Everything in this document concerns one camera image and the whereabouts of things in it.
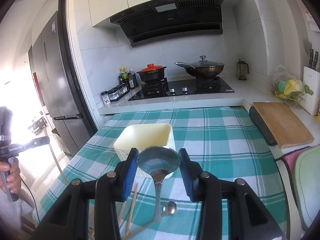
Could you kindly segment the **person's left hand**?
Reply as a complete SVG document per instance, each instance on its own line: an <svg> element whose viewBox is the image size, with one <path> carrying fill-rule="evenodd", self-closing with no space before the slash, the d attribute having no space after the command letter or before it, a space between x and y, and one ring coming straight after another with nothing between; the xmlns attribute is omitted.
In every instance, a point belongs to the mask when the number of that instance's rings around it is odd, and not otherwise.
<svg viewBox="0 0 320 240"><path fill-rule="evenodd" d="M7 172L10 171L10 174L7 176L7 187L11 193L18 193L21 188L21 176L19 162L17 158L14 158L12 165L9 165L5 162L0 162L0 171Z"/></svg>

